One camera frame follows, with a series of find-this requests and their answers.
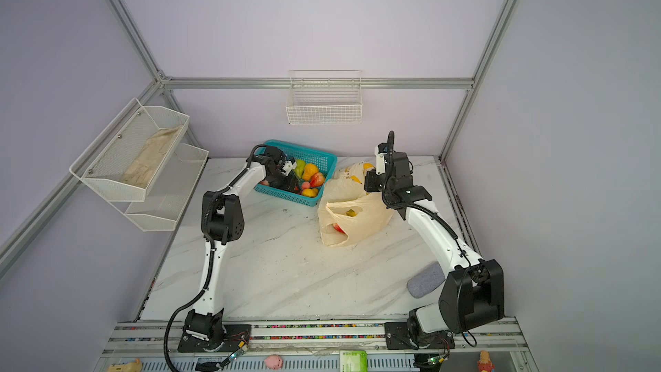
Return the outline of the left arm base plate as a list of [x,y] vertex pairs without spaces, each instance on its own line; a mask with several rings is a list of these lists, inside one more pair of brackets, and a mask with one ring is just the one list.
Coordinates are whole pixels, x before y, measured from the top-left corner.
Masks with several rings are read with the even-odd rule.
[[183,329],[182,337],[177,346],[179,353],[231,353],[239,346],[248,344],[251,337],[250,324],[224,324],[219,331],[212,332],[206,338],[200,332]]

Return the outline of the beige plastic bag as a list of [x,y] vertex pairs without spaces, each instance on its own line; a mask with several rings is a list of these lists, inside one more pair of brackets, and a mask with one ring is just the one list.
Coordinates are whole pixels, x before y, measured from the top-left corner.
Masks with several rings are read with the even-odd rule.
[[340,168],[325,185],[318,204],[320,239],[324,246],[353,246],[383,230],[394,211],[383,203],[380,193],[364,189],[369,171],[375,167],[360,162]]

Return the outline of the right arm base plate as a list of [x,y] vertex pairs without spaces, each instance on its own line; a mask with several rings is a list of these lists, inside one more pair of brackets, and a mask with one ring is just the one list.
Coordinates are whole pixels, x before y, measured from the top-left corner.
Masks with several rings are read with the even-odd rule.
[[452,350],[454,336],[449,331],[424,332],[412,321],[384,324],[385,340],[389,350]]

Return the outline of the orange pear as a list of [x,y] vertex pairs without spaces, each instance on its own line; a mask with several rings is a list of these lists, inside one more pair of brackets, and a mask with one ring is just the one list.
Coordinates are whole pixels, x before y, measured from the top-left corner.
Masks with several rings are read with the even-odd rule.
[[315,198],[318,195],[318,189],[316,188],[303,189],[303,191],[301,191],[301,194],[308,198]]

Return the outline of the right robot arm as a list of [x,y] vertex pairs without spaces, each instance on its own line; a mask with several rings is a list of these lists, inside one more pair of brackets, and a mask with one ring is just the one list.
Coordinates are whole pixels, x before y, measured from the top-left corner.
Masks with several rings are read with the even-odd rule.
[[375,148],[376,168],[364,189],[379,193],[383,204],[423,238],[445,277],[438,302],[411,311],[411,336],[448,331],[463,335],[504,318],[504,270],[477,253],[439,214],[432,195],[414,184],[406,153],[394,149],[394,132]]

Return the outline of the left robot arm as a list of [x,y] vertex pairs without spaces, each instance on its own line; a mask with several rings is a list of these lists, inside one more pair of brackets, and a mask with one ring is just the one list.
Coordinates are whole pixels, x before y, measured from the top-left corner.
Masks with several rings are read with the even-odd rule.
[[283,186],[292,182],[294,162],[271,145],[252,148],[244,167],[222,189],[206,192],[201,201],[201,232],[205,240],[205,260],[200,292],[189,304],[183,331],[205,344],[224,339],[222,325],[222,268],[228,246],[240,239],[245,228],[241,199],[256,186],[266,183]]

